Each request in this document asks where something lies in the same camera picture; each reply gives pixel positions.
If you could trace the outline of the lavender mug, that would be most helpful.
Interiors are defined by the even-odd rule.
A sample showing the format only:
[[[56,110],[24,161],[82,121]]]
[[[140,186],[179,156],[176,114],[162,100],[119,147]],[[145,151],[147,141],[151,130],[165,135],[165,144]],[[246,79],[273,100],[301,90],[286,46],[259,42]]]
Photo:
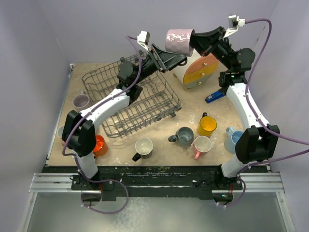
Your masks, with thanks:
[[[76,95],[72,101],[75,111],[80,112],[92,106],[90,97],[85,91],[81,91],[80,94]]]

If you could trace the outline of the light blue mug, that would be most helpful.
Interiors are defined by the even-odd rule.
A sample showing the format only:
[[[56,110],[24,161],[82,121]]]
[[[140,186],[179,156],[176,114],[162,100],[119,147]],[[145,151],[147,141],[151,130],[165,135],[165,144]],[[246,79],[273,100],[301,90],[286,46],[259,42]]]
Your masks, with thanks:
[[[235,130],[233,127],[226,128],[227,138],[225,139],[225,148],[232,154],[235,154],[236,143],[243,135],[243,131]]]

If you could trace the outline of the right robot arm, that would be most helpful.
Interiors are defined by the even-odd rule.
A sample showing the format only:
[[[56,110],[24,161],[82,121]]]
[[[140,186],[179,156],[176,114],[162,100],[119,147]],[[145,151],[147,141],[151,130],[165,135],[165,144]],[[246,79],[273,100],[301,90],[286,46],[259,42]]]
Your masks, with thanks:
[[[244,129],[236,143],[235,154],[218,167],[215,177],[215,185],[226,189],[245,166],[273,157],[278,141],[276,134],[280,130],[277,125],[269,124],[249,92],[245,73],[252,68],[253,50],[233,50],[223,27],[193,34],[190,45],[203,57],[214,55],[227,68],[219,75],[220,91],[232,101]]]

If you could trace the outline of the pink mug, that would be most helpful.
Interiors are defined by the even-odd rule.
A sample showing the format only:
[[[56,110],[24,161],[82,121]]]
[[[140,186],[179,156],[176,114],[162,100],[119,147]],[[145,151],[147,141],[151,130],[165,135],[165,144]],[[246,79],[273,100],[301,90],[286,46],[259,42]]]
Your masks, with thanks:
[[[206,136],[198,136],[193,142],[194,159],[197,160],[200,156],[207,154],[212,147],[210,138]]]

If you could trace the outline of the white round drawer cabinet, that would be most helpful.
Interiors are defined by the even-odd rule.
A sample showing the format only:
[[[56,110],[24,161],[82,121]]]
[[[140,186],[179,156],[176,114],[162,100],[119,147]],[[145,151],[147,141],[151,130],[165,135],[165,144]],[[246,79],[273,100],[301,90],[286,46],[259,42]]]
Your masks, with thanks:
[[[194,49],[192,56],[187,58],[187,63],[172,71],[173,76],[182,84],[183,90],[187,90],[205,83],[216,72],[218,65],[219,60],[213,54],[202,57]]]

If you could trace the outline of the orange mug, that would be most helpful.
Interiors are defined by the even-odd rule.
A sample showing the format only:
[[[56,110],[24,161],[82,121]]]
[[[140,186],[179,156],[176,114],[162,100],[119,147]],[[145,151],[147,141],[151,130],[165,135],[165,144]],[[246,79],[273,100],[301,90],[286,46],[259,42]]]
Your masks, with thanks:
[[[96,145],[93,149],[95,158],[104,156],[108,151],[108,145],[101,135],[96,135]]]

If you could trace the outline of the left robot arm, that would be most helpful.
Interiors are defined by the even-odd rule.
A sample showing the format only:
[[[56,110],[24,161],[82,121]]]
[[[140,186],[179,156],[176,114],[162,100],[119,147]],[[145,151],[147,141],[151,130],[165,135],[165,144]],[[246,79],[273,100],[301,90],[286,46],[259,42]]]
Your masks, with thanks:
[[[83,176],[82,183],[88,189],[97,188],[101,182],[93,155],[97,128],[139,98],[142,92],[139,82],[156,71],[171,71],[187,62],[186,55],[161,50],[155,44],[151,45],[145,58],[137,51],[137,59],[137,64],[125,58],[120,59],[119,83],[107,97],[83,111],[72,110],[67,114],[62,141],[64,148],[72,150],[71,156],[75,159],[78,173]]]

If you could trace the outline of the yellow mug black handle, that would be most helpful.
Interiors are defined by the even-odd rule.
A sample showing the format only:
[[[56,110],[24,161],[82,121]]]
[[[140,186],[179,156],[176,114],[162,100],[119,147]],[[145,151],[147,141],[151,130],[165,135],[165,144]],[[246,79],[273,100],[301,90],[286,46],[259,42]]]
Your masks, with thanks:
[[[198,134],[200,136],[206,136],[210,138],[216,129],[217,121],[213,117],[208,116],[206,112],[204,112],[197,127]]]

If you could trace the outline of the purple mug black handle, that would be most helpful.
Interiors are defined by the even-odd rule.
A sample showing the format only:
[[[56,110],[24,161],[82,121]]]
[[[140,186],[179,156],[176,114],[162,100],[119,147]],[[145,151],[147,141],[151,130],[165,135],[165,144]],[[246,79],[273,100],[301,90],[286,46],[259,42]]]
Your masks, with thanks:
[[[165,50],[168,52],[192,56],[193,48],[190,45],[194,29],[170,29],[166,34]]]

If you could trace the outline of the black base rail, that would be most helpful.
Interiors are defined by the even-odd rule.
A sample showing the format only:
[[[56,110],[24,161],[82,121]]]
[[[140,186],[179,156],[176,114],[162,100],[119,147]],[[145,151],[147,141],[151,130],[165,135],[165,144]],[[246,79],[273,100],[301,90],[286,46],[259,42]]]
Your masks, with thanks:
[[[241,190],[242,184],[235,177],[223,177],[217,166],[119,166],[99,167],[91,183],[80,174],[70,176],[72,190],[103,194],[103,201],[115,201],[118,197],[150,198],[217,198],[213,191],[223,193],[222,198],[231,200],[231,192]]]

